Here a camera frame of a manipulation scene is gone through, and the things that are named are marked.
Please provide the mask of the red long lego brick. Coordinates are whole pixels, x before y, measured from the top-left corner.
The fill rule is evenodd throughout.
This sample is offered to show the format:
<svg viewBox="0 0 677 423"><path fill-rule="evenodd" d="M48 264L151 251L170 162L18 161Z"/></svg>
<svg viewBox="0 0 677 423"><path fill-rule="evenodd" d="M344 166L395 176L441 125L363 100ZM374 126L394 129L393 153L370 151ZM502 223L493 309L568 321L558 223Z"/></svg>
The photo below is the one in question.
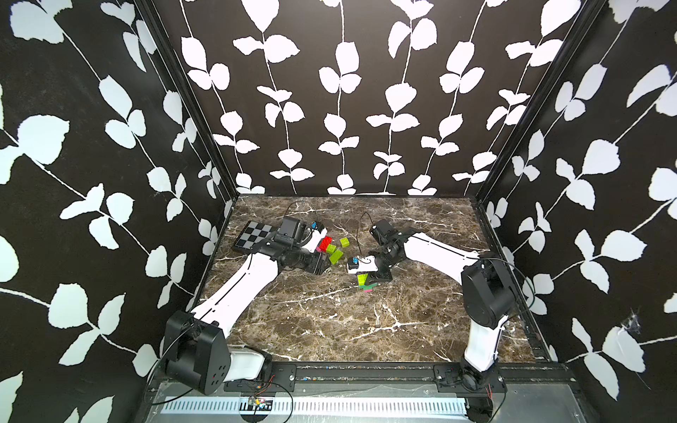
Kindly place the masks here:
<svg viewBox="0 0 677 423"><path fill-rule="evenodd" d="M317 249L321 252L326 252L327 248L331 245L332 242L333 242L333 238L326 236L324 239L322 239L322 241L318 245Z"/></svg>

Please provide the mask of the lime rectangular lego brick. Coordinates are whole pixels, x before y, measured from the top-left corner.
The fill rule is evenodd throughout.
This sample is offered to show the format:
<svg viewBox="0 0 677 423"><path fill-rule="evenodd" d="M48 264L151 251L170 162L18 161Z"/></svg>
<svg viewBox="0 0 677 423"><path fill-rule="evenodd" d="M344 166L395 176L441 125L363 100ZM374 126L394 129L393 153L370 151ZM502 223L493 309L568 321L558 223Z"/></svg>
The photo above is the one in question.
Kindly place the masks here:
<svg viewBox="0 0 677 423"><path fill-rule="evenodd" d="M367 285L367 281L368 281L368 274L367 273L358 274L357 278L358 278L358 284L359 284L360 287L364 287L364 286Z"/></svg>

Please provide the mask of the dark green long lego brick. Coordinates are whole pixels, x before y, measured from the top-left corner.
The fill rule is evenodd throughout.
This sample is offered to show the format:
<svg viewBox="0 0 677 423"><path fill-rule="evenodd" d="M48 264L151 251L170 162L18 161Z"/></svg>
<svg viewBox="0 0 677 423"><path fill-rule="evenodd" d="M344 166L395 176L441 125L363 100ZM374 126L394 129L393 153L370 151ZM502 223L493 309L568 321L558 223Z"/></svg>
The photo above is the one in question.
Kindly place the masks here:
<svg viewBox="0 0 677 423"><path fill-rule="evenodd" d="M375 288L378 287L379 285L380 285L379 283L375 283L375 284L370 284L370 285L363 286L363 287L361 287L361 288L362 288L362 290L364 291L364 290L368 290L368 289L375 289Z"/></svg>

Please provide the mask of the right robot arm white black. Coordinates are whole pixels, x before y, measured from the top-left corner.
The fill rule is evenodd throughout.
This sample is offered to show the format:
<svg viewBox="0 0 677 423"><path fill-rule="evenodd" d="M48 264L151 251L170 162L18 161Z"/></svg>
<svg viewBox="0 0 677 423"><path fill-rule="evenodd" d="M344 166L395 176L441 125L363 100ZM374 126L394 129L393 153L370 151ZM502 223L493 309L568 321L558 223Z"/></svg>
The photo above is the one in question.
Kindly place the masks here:
<svg viewBox="0 0 677 423"><path fill-rule="evenodd" d="M510 263L451 247L422 232L399 231L387 220L373 225L370 234L379 249L349 261L354 272L366 275L367 285L392 281L391 268L405 260L426 264L461 284L465 312L471 319L463 373L477 380L487 375L498 359L502 328L517 306Z"/></svg>

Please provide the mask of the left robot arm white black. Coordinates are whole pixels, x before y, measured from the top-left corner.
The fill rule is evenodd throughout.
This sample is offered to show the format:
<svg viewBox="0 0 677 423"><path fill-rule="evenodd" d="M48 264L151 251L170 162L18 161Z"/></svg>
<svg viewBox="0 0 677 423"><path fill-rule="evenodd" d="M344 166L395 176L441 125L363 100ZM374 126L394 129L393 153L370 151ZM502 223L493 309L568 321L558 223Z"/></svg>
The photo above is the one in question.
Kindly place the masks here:
<svg viewBox="0 0 677 423"><path fill-rule="evenodd" d="M307 225L286 217L278 227L249 221L233 244L247 256L240 269L199 306L178 311L167 321L167 346L160 357L163 373L204 395L225 382L267 375L269 358L263 352L231 348L227 338L250 303L283 270L320 275L330 267L319 248L326 236L319 221Z"/></svg>

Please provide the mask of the lime long lego brick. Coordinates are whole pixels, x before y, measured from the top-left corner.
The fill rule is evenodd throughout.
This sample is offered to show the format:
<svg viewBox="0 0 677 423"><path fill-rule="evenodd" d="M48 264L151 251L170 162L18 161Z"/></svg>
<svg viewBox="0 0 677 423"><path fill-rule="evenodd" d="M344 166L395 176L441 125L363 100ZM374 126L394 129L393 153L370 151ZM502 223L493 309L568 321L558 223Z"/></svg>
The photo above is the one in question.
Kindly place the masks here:
<svg viewBox="0 0 677 423"><path fill-rule="evenodd" d="M344 253L341 250L334 250L333 253L331 253L329 259L332 265L337 264L340 259L342 259Z"/></svg>

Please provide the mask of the black white checkerboard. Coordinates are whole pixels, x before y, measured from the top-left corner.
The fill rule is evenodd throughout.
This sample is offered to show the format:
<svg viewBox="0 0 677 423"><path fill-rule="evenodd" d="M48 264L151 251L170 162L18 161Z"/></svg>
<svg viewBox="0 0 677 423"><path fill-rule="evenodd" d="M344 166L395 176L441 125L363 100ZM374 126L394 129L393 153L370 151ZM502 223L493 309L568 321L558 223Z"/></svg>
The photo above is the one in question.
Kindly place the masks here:
<svg viewBox="0 0 677 423"><path fill-rule="evenodd" d="M266 239L275 230L276 228L271 225L249 220L234 240L232 249L244 255L249 255L257 243Z"/></svg>

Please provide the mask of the small circuit board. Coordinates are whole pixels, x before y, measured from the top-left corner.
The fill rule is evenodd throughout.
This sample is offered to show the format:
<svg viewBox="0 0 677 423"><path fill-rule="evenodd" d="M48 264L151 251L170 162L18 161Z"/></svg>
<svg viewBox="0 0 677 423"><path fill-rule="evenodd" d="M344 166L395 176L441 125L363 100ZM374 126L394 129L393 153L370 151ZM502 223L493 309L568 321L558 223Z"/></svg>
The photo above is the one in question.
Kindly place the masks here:
<svg viewBox="0 0 677 423"><path fill-rule="evenodd" d="M240 414L259 415L267 414L273 410L274 398L268 397L248 397L242 398L240 405Z"/></svg>

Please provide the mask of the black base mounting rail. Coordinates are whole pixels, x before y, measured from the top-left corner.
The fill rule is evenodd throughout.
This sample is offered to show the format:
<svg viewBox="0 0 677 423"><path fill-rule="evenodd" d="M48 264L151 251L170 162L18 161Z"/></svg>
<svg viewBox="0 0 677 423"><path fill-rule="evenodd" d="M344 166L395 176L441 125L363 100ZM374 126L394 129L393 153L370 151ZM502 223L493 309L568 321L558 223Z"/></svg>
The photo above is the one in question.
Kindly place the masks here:
<svg viewBox="0 0 677 423"><path fill-rule="evenodd" d="M253 381L221 381L207 377L207 387L215 391L267 389L269 392L288 390L299 393L302 384L435 384L440 393L483 397L504 393L511 384L566 384L577 381L563 364L551 362L499 363L488 372L481 385L468 389L464 371L456 362L329 362L272 361L264 373Z"/></svg>

